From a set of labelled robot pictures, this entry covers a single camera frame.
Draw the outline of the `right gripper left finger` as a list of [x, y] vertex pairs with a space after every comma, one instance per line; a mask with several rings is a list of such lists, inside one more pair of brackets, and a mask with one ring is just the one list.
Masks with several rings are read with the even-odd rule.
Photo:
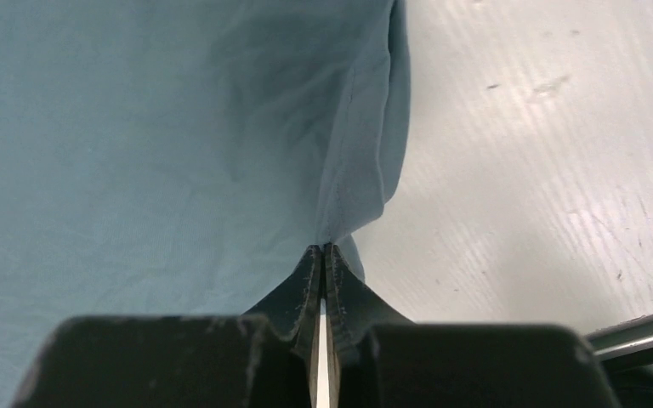
[[265, 316], [287, 344], [290, 384], [300, 407], [317, 403], [322, 264], [321, 248], [308, 246], [293, 272], [245, 312]]

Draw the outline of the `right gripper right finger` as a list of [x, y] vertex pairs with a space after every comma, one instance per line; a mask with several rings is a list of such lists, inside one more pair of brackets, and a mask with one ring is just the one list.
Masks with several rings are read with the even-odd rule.
[[370, 330], [383, 325], [411, 325], [413, 321], [357, 278], [333, 243], [324, 246], [324, 300], [330, 402], [333, 407], [368, 407]]

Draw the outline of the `blue-grey t-shirt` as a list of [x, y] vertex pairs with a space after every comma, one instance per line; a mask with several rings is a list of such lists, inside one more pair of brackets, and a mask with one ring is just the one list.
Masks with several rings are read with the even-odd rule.
[[402, 1], [0, 1], [0, 407], [74, 315], [238, 314], [399, 183]]

